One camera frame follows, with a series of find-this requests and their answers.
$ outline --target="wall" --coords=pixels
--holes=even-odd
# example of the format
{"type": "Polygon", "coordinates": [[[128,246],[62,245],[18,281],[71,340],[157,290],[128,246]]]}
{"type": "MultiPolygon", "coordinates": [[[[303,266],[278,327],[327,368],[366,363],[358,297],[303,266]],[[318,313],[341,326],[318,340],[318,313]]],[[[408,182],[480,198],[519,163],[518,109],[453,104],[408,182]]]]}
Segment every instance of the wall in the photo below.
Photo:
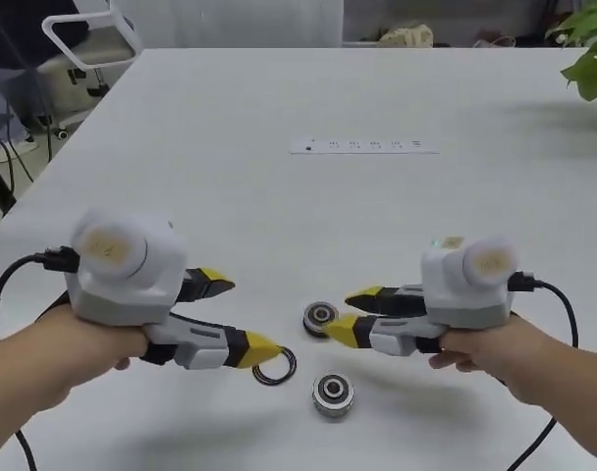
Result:
{"type": "MultiPolygon", "coordinates": [[[[357,41],[379,27],[423,21],[437,42],[470,46],[483,28],[517,36],[533,31],[545,0],[346,0],[345,40],[357,41]]],[[[562,0],[559,11],[572,8],[562,0]]]]}
{"type": "MultiPolygon", "coordinates": [[[[562,0],[562,8],[576,0],[562,0]]],[[[105,0],[76,0],[84,12],[105,0]]],[[[335,47],[383,25],[424,20],[437,39],[472,43],[483,27],[527,33],[544,0],[117,0],[146,47],[335,47]]]]}
{"type": "MultiPolygon", "coordinates": [[[[104,0],[75,0],[82,12],[104,0]]],[[[343,0],[117,0],[146,47],[319,47],[342,38],[343,0]]]]}

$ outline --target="black rubber ring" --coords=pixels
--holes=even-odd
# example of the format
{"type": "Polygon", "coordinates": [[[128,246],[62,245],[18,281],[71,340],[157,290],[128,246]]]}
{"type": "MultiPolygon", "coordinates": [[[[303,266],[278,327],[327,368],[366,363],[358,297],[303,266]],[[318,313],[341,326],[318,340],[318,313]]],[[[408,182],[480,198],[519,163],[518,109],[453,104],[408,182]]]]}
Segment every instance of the black rubber ring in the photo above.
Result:
{"type": "Polygon", "coordinates": [[[252,376],[255,377],[255,380],[257,380],[258,383],[261,383],[264,386],[279,386],[283,385],[295,375],[295,372],[297,371],[297,356],[285,346],[281,348],[281,354],[288,359],[288,364],[290,365],[288,373],[281,378],[269,378],[261,372],[259,365],[256,365],[252,367],[252,376]]]}

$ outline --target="table surface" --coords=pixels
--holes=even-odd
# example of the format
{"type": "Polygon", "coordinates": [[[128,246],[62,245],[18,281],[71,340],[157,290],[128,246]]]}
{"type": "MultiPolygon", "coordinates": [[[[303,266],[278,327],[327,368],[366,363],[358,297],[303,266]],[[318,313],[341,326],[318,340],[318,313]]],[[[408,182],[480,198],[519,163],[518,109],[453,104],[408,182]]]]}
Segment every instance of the table surface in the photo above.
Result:
{"type": "MultiPolygon", "coordinates": [[[[563,288],[597,350],[597,102],[559,70],[576,50],[148,50],[0,225],[0,270],[65,243],[89,206],[166,214],[191,266],[237,287],[178,312],[291,347],[280,388],[248,371],[136,362],[26,427],[41,469],[502,470],[546,414],[484,375],[435,372],[308,338],[302,310],[371,285],[419,281],[435,236],[506,234],[521,268],[563,288]],[[422,140],[440,155],[290,155],[303,136],[422,140]],[[314,378],[347,374],[352,413],[322,420],[314,378]]],[[[7,333],[63,289],[26,268],[7,333]]],[[[567,340],[562,305],[516,309],[567,340]]],[[[281,360],[268,368],[280,371],[281,360]]],[[[0,470],[23,469],[15,442],[0,470]]],[[[597,469],[561,428],[524,470],[597,469]]]]}

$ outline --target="ball bearing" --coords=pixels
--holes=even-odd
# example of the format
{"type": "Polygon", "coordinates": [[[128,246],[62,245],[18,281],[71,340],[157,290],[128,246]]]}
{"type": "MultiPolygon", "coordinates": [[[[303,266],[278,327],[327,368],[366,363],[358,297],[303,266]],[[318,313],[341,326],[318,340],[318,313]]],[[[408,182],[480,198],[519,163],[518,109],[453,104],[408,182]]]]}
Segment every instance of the ball bearing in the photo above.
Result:
{"type": "Polygon", "coordinates": [[[313,302],[305,308],[302,324],[308,334],[319,339],[327,339],[323,327],[338,319],[338,309],[328,302],[313,302]]]}
{"type": "Polygon", "coordinates": [[[337,373],[316,378],[311,392],[316,410],[330,419],[343,417],[351,410],[353,394],[349,378],[337,373]]]}

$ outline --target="white power strip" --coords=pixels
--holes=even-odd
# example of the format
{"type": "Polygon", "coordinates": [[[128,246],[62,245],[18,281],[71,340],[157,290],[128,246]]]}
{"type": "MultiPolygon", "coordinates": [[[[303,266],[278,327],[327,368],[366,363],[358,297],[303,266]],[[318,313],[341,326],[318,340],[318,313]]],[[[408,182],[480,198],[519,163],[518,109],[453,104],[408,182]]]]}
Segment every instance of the white power strip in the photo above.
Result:
{"type": "Polygon", "coordinates": [[[291,154],[438,154],[420,140],[299,139],[290,146],[291,154]]]}

